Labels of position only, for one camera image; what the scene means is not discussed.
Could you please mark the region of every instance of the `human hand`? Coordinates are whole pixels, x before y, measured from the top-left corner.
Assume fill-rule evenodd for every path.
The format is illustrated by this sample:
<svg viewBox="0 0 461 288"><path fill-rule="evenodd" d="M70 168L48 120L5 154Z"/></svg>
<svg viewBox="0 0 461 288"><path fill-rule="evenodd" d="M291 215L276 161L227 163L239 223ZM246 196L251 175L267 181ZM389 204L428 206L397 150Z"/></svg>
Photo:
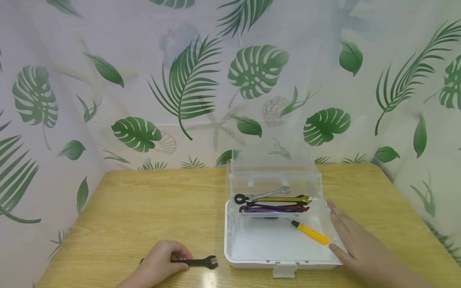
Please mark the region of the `human hand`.
<svg viewBox="0 0 461 288"><path fill-rule="evenodd" d="M151 288L168 276L188 270L185 263L172 263L171 260L192 259L189 250L176 241L159 241L149 251L137 269L117 288Z"/></svg>
<svg viewBox="0 0 461 288"><path fill-rule="evenodd" d="M331 251L345 266L373 284L392 288L433 288L420 275L410 270L380 240L327 201L331 221L348 251L335 244Z"/></svg>

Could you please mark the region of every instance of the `wrench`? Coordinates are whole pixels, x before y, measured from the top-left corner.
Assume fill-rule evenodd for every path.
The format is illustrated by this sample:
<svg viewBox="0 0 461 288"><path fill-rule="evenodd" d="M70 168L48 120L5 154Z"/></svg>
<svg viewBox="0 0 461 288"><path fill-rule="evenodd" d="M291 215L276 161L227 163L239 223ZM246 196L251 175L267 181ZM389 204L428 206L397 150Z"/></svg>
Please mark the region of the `wrench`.
<svg viewBox="0 0 461 288"><path fill-rule="evenodd" d="M265 207L250 207L250 206L242 206L239 209L239 212L251 213L251 212L268 212L268 213L284 213L284 212L302 212L299 209L275 209L275 208L265 208Z"/></svg>
<svg viewBox="0 0 461 288"><path fill-rule="evenodd" d="M264 197L256 199L253 202L295 202L306 205L311 203L312 200L309 200L309 196L299 195L296 197Z"/></svg>
<svg viewBox="0 0 461 288"><path fill-rule="evenodd" d="M256 199L264 198L264 197L267 197L267 196L280 194L280 193L289 194L289 193L291 193L291 191L290 191L290 188L288 186L282 186L277 190L269 191L269 192L266 192L266 193L263 193L263 194L258 194L258 195L245 196L243 194L237 194L234 197L234 201L237 204L245 204L246 201L253 202Z"/></svg>
<svg viewBox="0 0 461 288"><path fill-rule="evenodd" d="M307 210L309 210L309 207L304 207L300 203L297 203L297 204L294 204L294 205L271 206L271 205L263 205L263 204L248 202L247 206L248 207L273 208L273 209L278 209L278 210L282 210L282 211L284 211L284 210L299 210L299 212L306 212Z"/></svg>
<svg viewBox="0 0 461 288"><path fill-rule="evenodd" d="M218 266L216 256L210 255L205 259L191 259L191 260L171 260L172 263L186 263L189 266L205 266L209 269L215 269Z"/></svg>

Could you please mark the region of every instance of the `black wrench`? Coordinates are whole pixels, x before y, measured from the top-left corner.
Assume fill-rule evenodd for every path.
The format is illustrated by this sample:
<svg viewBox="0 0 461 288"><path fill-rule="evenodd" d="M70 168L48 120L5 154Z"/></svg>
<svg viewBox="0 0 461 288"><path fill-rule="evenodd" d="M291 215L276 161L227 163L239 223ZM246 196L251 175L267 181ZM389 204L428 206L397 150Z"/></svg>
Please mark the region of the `black wrench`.
<svg viewBox="0 0 461 288"><path fill-rule="evenodd" d="M209 269L215 269L218 266L216 256L210 255L205 259L190 259L190 260L171 260L172 263L186 263L189 266L205 266Z"/></svg>

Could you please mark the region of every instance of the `wooden table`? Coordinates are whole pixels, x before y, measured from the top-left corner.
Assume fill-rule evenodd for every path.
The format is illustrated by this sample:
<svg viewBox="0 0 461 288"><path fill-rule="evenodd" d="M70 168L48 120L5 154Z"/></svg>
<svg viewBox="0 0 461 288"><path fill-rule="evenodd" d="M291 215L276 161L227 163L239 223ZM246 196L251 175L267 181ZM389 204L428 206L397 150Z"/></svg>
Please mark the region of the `wooden table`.
<svg viewBox="0 0 461 288"><path fill-rule="evenodd" d="M460 287L461 270L373 164L319 165L325 197L364 225L437 287ZM232 268L224 257L225 169L112 171L100 182L37 288L115 287L158 240L184 243L196 257L215 254L216 270L190 269L159 287L362 287L344 266L297 271Z"/></svg>

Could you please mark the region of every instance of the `toolbox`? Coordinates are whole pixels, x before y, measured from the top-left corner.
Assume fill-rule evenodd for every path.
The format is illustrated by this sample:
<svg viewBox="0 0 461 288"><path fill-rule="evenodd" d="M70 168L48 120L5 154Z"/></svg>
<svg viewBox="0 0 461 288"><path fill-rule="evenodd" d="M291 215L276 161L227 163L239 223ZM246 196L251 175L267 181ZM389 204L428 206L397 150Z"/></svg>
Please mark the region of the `toolbox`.
<svg viewBox="0 0 461 288"><path fill-rule="evenodd" d="M271 153L264 146L232 151L226 165L229 200L225 204L224 240L224 254L231 266L273 269L274 278L294 278L297 270L326 270L341 265L328 247L334 243L345 250L323 197L322 174L309 150L302 147L295 146L295 153L287 150L284 155ZM282 187L289 188L289 193L284 191L248 204L241 200L242 195L248 197L248 202L253 200L252 195ZM271 197L282 201L273 202ZM309 199L308 203L300 203L308 207L307 211L277 212L250 206L297 205L283 201L297 199ZM290 223L292 220L326 236L328 244L307 236Z"/></svg>

